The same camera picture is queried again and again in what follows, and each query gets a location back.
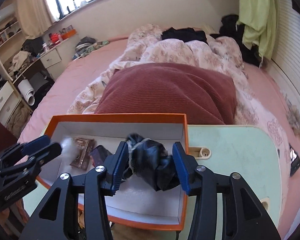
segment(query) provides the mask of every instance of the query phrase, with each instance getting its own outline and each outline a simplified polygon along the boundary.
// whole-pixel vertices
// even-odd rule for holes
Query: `maroon pillow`
[[[232,78],[184,64],[148,63],[118,71],[95,114],[185,113],[189,124],[233,124]]]

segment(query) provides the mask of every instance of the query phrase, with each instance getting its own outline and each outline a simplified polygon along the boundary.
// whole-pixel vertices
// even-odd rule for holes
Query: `blue gripper pad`
[[[104,166],[107,168],[106,181],[110,184],[113,194],[119,189],[122,175],[129,157],[128,145],[120,142],[115,154],[108,156]]]
[[[22,155],[32,155],[42,148],[47,147],[50,144],[50,138],[48,135],[43,135],[31,142],[28,142],[22,150]]]
[[[178,178],[181,184],[182,189],[186,192],[187,195],[191,192],[190,186],[190,174],[188,169],[187,163],[187,154],[183,149],[180,142],[175,142],[172,146],[172,158],[174,161],[174,165],[177,170]]]

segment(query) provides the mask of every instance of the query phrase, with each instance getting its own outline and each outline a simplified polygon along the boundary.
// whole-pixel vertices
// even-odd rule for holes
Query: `beige curtain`
[[[46,0],[14,0],[16,16],[27,39],[35,39],[55,21]]]

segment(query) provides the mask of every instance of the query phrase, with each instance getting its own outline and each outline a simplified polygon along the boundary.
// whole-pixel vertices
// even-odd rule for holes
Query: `floral blanket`
[[[256,99],[243,73],[242,55],[238,44],[229,37],[217,39],[207,35],[207,42],[177,39],[161,39],[163,29],[157,25],[145,25],[135,30],[129,37],[127,48],[109,68],[90,83],[75,99],[68,114],[91,114],[105,90],[115,69],[123,69],[150,62],[171,62],[188,64],[215,70],[233,78],[236,87],[236,125],[253,125],[266,132],[278,149],[282,179],[283,212],[288,192],[290,175],[290,152],[287,135],[278,120]]]

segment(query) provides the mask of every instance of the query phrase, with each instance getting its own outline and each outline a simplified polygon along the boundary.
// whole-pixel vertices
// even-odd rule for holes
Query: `orange storage box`
[[[82,114],[54,116],[45,134],[52,142],[61,142],[65,136],[93,138],[115,153],[120,141],[136,132],[144,138],[162,143],[172,154],[172,145],[180,141],[188,151],[187,121],[185,114]],[[88,170],[93,168],[90,161]],[[59,156],[42,167],[37,178],[46,188],[62,174],[72,176],[86,171],[63,165]],[[167,191],[153,190],[142,178],[131,176],[120,185],[113,197],[105,197],[109,220],[135,228],[149,230],[183,230],[187,196],[181,186]],[[83,196],[79,209],[83,210]]]

